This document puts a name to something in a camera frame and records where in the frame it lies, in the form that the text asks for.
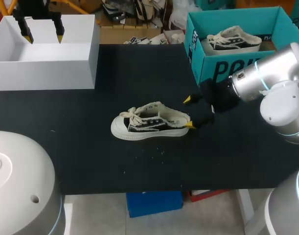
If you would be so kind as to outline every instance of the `black table surface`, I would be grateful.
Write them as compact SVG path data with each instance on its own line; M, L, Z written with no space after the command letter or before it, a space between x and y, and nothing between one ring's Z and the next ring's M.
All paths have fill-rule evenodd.
M299 168L299 145L263 121L259 100L180 138L111 134L120 112L153 101L202 115L202 102L183 105L197 90L182 45L101 45L95 90L0 92L0 130L47 151L63 194L272 188Z

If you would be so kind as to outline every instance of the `white cardboard box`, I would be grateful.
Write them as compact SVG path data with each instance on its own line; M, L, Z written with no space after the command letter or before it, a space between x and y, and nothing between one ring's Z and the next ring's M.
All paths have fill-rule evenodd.
M0 23L0 91L94 89L99 50L95 15L62 15L61 44L52 20L26 18L34 43L12 16Z

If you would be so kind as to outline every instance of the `white shoelace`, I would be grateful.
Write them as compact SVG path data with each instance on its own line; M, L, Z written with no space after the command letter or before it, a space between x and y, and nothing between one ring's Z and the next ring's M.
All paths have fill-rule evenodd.
M213 40L211 43L218 43L218 44L222 44L222 43L229 43L229 39L226 39L224 37L222 37L220 35L220 33L218 33L217 35L208 35L207 36L208 40Z
M130 119L130 124L132 126L139 126L139 125L142 125L142 124L147 124L146 121L143 121L138 115L135 114L135 113L137 113L138 110L139 110L139 108L136 109L135 107L133 107L133 108L130 108L128 110L128 112L120 113L120 116L124 117L124 118L129 118Z

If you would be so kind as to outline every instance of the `white plastic bag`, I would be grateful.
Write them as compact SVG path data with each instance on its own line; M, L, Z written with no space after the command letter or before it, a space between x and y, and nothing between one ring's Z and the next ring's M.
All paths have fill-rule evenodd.
M187 14L193 11L201 11L201 8L195 5L194 0L173 0L169 29L171 29L171 23L180 29L186 29Z

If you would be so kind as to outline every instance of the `floor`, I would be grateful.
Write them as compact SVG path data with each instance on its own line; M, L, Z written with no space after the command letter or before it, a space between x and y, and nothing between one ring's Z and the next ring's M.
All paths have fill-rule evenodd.
M250 190L253 207L270 190ZM199 202L186 201L180 210L130 218L125 193L66 196L65 235L243 235L235 191Z

